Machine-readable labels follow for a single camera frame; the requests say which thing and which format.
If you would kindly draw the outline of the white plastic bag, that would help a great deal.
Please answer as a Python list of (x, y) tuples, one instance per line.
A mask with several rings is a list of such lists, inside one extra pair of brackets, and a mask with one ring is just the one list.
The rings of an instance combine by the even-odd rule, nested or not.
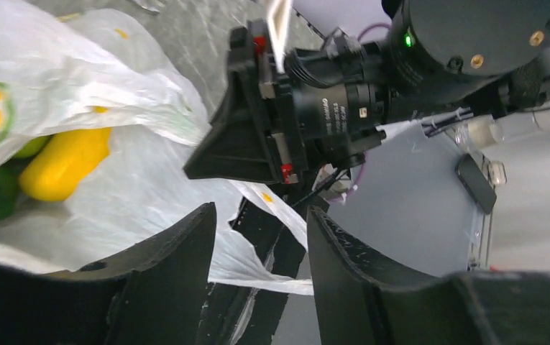
[(0, 1), (0, 166), (36, 137), (100, 128), (111, 129), (109, 155), (70, 197), (24, 201), (0, 222), (1, 264), (77, 270), (213, 201), (196, 200), (183, 172), (206, 108), (136, 19), (94, 9), (62, 21)]

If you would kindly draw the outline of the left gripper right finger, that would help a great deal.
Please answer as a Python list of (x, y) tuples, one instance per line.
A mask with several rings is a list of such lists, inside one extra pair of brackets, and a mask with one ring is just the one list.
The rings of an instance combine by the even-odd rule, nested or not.
[(323, 344), (550, 344), (550, 272), (432, 277), (307, 214)]

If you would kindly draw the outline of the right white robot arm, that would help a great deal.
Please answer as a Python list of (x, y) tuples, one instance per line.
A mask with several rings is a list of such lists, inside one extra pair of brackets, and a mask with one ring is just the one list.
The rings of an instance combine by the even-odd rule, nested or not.
[(550, 1), (385, 1), (386, 36), (288, 49), (290, 1), (230, 33), (228, 88), (190, 179), (294, 184), (361, 165), (380, 125), (456, 106), (505, 116), (550, 100)]

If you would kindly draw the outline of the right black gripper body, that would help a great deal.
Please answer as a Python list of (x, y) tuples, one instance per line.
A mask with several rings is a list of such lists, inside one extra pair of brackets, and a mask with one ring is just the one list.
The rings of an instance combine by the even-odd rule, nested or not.
[(230, 32), (227, 87), (229, 72), (245, 73), (255, 84), (257, 129), (278, 178), (273, 184), (300, 183), (326, 164), (351, 169), (385, 140), (389, 88), (379, 42), (333, 35), (317, 50), (289, 50), (284, 68), (276, 70), (263, 21)]

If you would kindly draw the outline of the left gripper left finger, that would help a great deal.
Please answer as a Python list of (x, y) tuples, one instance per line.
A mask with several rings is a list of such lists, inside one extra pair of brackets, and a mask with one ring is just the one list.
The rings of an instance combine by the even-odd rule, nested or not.
[(0, 344), (194, 344), (216, 207), (79, 271), (0, 264)]

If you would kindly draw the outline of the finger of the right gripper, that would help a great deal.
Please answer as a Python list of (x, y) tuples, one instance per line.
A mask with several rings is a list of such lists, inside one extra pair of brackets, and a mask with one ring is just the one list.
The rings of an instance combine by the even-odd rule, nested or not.
[(211, 119), (211, 129), (183, 167), (188, 178), (278, 182), (265, 137), (257, 129), (258, 100), (247, 74), (228, 73), (228, 87)]

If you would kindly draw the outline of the yellow fake fruit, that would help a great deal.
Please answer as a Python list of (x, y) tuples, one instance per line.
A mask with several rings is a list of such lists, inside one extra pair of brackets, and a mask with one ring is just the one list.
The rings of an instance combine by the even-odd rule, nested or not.
[(110, 128), (77, 129), (52, 137), (19, 176), (27, 196), (60, 202), (109, 155)]

